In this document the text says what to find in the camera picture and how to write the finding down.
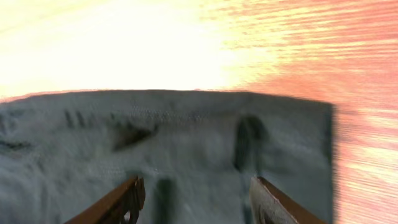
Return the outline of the black shorts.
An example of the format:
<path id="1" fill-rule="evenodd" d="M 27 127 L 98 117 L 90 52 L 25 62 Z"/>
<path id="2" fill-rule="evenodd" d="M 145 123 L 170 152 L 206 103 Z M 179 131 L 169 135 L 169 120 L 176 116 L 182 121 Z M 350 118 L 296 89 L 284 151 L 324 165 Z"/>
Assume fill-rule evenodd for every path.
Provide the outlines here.
<path id="1" fill-rule="evenodd" d="M 333 220 L 328 103 L 255 93 L 91 91 L 1 105 L 1 222 L 64 223 L 137 175 L 141 223 L 252 223 L 262 176 Z"/>

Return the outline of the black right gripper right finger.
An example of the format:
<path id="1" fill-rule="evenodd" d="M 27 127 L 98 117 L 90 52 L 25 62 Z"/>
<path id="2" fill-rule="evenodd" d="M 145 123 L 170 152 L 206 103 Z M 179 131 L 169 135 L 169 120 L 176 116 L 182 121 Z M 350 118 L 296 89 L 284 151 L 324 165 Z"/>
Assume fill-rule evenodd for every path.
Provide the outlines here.
<path id="1" fill-rule="evenodd" d="M 249 189 L 255 224 L 326 224 L 263 177 L 253 177 Z"/>

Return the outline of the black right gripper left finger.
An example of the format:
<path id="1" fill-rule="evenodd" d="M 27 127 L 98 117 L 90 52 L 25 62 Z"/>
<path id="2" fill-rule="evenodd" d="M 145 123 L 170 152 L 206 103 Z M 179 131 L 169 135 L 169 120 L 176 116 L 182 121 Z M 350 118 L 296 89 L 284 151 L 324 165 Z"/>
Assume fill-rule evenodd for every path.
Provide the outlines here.
<path id="1" fill-rule="evenodd" d="M 136 224 L 145 199 L 144 179 L 133 177 L 65 224 Z"/>

